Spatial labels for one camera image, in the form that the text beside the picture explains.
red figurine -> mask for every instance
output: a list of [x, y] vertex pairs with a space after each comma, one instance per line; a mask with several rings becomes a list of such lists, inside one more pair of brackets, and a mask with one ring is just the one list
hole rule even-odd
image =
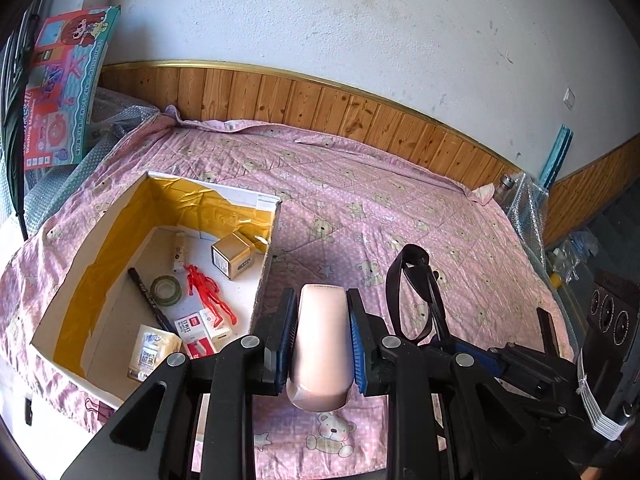
[[205, 276], [198, 270], [198, 267], [195, 265], [185, 265], [184, 270], [187, 271], [187, 284], [189, 285], [189, 295], [193, 296], [193, 287], [198, 291], [198, 295], [200, 297], [200, 301], [202, 304], [208, 308], [214, 317], [213, 326], [217, 327], [224, 320], [220, 313], [216, 309], [216, 306], [219, 306], [222, 310], [226, 312], [231, 320], [231, 324], [235, 325], [238, 322], [238, 318], [236, 314], [234, 314], [229, 308], [228, 304], [224, 301], [220, 300], [218, 297], [218, 293], [220, 292], [220, 287], [216, 282], [214, 282], [209, 276]]

yellow packing tape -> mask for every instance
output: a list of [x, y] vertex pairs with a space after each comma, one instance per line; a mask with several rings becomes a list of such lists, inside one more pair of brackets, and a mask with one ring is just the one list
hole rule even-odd
[[114, 220], [94, 263], [84, 271], [66, 310], [53, 361], [84, 378], [82, 350], [107, 292], [153, 227], [183, 226], [216, 238], [239, 230], [265, 251], [259, 238], [270, 240], [273, 218], [273, 212], [233, 205], [195, 182], [148, 176]]

open box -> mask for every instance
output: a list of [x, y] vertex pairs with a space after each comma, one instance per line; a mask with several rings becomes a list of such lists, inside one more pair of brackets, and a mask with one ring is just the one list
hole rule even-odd
[[[140, 385], [127, 377], [141, 324], [158, 326], [127, 275], [136, 267], [147, 287], [164, 274], [180, 281], [182, 299], [162, 310], [173, 322], [203, 308], [188, 296], [186, 274], [173, 272], [175, 232], [183, 231], [186, 261], [220, 286], [238, 316], [234, 338], [249, 332], [271, 261], [280, 200], [255, 191], [161, 173], [145, 173], [89, 232], [49, 304], [31, 345], [60, 373], [118, 408]], [[255, 247], [251, 266], [228, 280], [211, 262], [210, 246], [239, 230]]]

white wall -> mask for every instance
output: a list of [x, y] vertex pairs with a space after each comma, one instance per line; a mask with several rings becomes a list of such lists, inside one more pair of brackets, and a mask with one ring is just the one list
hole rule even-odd
[[[640, 132], [640, 50], [608, 0], [111, 0], [107, 62], [208, 59], [349, 84], [420, 110], [538, 174]], [[567, 87], [576, 102], [569, 111]]]

wall switch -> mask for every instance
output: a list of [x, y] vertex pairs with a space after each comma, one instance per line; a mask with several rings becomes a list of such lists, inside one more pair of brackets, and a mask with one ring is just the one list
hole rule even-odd
[[569, 108], [569, 110], [571, 110], [571, 108], [574, 107], [575, 105], [575, 95], [573, 92], [571, 92], [570, 88], [566, 89], [566, 92], [564, 93], [564, 104], [566, 104], [566, 107]]

